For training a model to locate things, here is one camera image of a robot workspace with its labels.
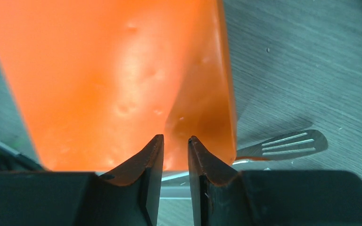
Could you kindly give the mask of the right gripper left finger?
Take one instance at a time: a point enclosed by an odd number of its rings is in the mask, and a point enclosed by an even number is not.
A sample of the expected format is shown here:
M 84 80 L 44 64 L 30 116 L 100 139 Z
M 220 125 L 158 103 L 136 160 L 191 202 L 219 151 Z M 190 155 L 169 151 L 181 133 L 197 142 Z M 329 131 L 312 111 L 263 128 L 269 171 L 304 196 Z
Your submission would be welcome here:
M 100 175 L 106 182 L 101 222 L 109 226 L 155 226 L 163 162 L 164 136 L 158 134 L 134 156 Z

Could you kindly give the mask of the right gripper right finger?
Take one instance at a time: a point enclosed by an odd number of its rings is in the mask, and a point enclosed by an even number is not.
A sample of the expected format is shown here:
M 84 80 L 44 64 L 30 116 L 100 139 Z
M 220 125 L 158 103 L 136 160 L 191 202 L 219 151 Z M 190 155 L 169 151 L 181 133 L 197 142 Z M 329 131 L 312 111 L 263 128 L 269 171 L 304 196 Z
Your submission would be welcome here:
M 209 152 L 196 136 L 188 141 L 188 166 L 194 225 L 243 225 L 238 172 Z

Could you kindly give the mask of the orange box lid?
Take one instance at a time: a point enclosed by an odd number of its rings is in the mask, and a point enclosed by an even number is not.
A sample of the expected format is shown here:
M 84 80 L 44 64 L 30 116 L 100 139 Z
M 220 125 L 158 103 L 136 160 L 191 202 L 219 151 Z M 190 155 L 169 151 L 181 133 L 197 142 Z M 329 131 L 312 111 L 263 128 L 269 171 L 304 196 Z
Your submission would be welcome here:
M 0 68 L 43 166 L 106 171 L 165 138 L 236 158 L 221 0 L 0 0 Z

